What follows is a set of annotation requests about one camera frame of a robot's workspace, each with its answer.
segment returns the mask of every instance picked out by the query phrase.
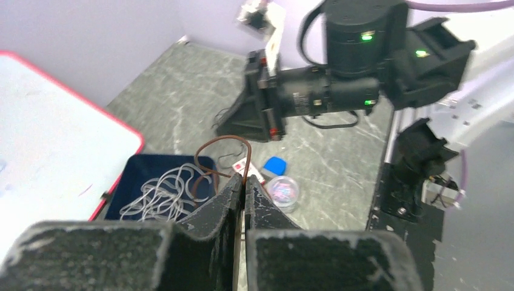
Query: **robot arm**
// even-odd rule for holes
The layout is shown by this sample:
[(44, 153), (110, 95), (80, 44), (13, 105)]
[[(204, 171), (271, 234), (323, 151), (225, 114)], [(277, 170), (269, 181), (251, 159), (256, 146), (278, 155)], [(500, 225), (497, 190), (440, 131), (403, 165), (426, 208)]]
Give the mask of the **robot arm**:
[(324, 1), (305, 18), (299, 50), (310, 23), (323, 13), (327, 64), (281, 70), (267, 50), (251, 52), (244, 90), (218, 122), (217, 134), (280, 140), (286, 117), (368, 115), (379, 92), (395, 110), (419, 108), (457, 90), (475, 43), (453, 36), (444, 18), (406, 28), (408, 12), (403, 0)]
[(395, 126), (402, 131), (416, 119), (429, 117), (435, 135), (444, 136), (448, 148), (459, 152), (514, 112), (514, 33), (498, 29), (514, 17), (514, 8), (446, 17), (446, 29), (460, 39), (472, 37), (477, 44), (463, 84), (435, 104), (396, 112)]

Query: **floor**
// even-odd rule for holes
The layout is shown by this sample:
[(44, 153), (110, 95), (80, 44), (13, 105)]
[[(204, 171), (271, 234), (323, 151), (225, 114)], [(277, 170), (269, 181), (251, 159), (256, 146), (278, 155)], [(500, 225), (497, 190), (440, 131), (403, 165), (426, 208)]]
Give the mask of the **floor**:
[(500, 122), (467, 149), (466, 198), (445, 214), (434, 290), (514, 290), (513, 144), (514, 124)]
[[(135, 79), (107, 110), (139, 130), (146, 153), (192, 155), (215, 137), (214, 116), (242, 89), (245, 59), (193, 44), (176, 44)], [(288, 162), (287, 175), (300, 187), (291, 214), (305, 229), (364, 230), (385, 146), (392, 108), (380, 102), (354, 128), (318, 130), (289, 118), (280, 142), (252, 142), (257, 168), (272, 156)], [(321, 116), (319, 123), (346, 123), (347, 113)], [(221, 141), (203, 154), (214, 159), (237, 153), (236, 141)], [(230, 165), (239, 158), (220, 162)], [(246, 290), (242, 254), (239, 290)]]

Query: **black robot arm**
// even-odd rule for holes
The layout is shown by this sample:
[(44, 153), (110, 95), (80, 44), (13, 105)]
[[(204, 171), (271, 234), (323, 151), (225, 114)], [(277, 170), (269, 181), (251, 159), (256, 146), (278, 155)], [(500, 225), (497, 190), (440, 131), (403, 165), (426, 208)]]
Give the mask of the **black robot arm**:
[[(277, 141), (287, 117), (357, 110), (369, 115), (381, 94), (395, 110), (417, 108), (457, 90), (475, 42), (454, 37), (445, 18), (407, 28), (408, 12), (403, 0), (324, 1), (305, 17), (298, 41), (312, 65), (281, 70), (278, 58), (270, 76), (264, 50), (250, 52), (244, 89), (217, 122), (217, 134)], [(313, 62), (303, 49), (310, 23), (321, 13), (327, 64)]]

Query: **red and white box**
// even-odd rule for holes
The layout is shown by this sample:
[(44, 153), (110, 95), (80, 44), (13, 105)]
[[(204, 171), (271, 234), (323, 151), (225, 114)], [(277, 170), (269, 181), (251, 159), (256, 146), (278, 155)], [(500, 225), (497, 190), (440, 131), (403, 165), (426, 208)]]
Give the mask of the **red and white box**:
[[(246, 158), (243, 158), (240, 161), (238, 161), (237, 163), (235, 163), (234, 165), (232, 165), (232, 168), (234, 169), (234, 171), (236, 171), (237, 173), (239, 173), (242, 176), (245, 166), (246, 166)], [(262, 185), (264, 185), (266, 183), (266, 180), (261, 175), (261, 173), (259, 173), (257, 168), (252, 164), (252, 162), (250, 162), (250, 168), (248, 169), (248, 177), (250, 177), (252, 175), (255, 175), (257, 177), (257, 180), (259, 180), (259, 182)]]

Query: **black cable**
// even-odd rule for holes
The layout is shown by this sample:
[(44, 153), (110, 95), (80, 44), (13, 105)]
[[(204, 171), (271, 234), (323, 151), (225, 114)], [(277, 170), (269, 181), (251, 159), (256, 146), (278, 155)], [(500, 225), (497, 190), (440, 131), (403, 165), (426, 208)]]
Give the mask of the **black cable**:
[(435, 198), (430, 202), (430, 205), (433, 205), (435, 203), (435, 201), (437, 201), (437, 199), (439, 199), (439, 201), (441, 202), (442, 206), (444, 208), (448, 208), (448, 206), (446, 205), (446, 203), (444, 202), (444, 200), (442, 200), (442, 194), (444, 193), (445, 189), (450, 185), (450, 183), (452, 182), (452, 179), (448, 179), (445, 181), (444, 185), (441, 185), (441, 190), (439, 191), (439, 193), (437, 193), (437, 195), (435, 196)]
[(321, 14), (321, 10), (323, 5), (325, 4), (326, 0), (321, 1), (321, 3), (314, 8), (303, 20), (300, 28), (300, 33), (298, 35), (298, 51), (300, 52), (300, 55), (307, 61), (309, 64), (315, 65), (319, 68), (324, 68), (326, 65), (320, 64), (318, 62), (313, 61), (312, 59), (307, 56), (304, 49), (304, 41), (305, 41), (305, 34), (307, 34), (307, 31), (309, 30), (310, 26), (312, 25), (312, 22), (316, 17), (318, 17)]
[[(227, 108), (223, 108), (221, 109), (220, 111), (218, 111), (216, 113), (216, 115), (214, 116), (214, 122), (211, 126), (211, 129), (214, 129), (215, 127), (219, 126), (219, 120), (221, 119), (221, 117), (223, 116), (223, 114), (229, 109), (230, 107), (227, 107)], [(221, 162), (222, 159), (224, 158), (228, 158), (229, 156), (234, 156), (235, 158), (241, 156), (243, 153), (245, 153), (245, 149), (246, 149), (246, 146), (244, 143), (241, 143), (241, 150), (239, 151), (239, 153), (228, 153), (226, 155), (222, 155), (220, 157), (218, 157), (218, 167), (221, 169), (221, 170), (228, 170), (228, 169), (231, 169), (232, 168), (232, 165), (230, 166), (224, 166), (223, 163)]]
[(223, 116), (223, 113), (225, 113), (229, 108), (230, 107), (223, 108), (216, 113), (216, 115), (214, 116), (214, 122), (210, 129), (214, 129), (216, 126), (219, 126), (219, 120), (221, 119), (221, 116)]
[(228, 170), (228, 169), (232, 169), (232, 166), (224, 166), (223, 163), (221, 162), (221, 159), (223, 158), (228, 158), (229, 156), (233, 156), (235, 158), (241, 156), (242, 154), (245, 153), (245, 149), (246, 149), (246, 146), (241, 143), (241, 150), (239, 151), (239, 153), (228, 153), (226, 155), (222, 155), (218, 158), (218, 166), (220, 169), (222, 170)]
[(357, 119), (355, 122), (353, 123), (348, 123), (348, 124), (333, 124), (333, 125), (322, 125), (322, 124), (317, 124), (317, 123), (314, 123), (310, 120), (308, 120), (307, 118), (305, 118), (305, 116), (302, 116), (302, 120), (305, 121), (308, 125), (310, 126), (314, 126), (316, 127), (317, 129), (348, 129), (350, 127), (354, 127), (356, 126), (357, 124), (359, 124), (359, 121), (360, 121), (360, 118), (359, 118), (359, 115), (357, 114), (357, 112), (355, 111), (348, 111), (349, 114), (355, 116), (355, 118)]

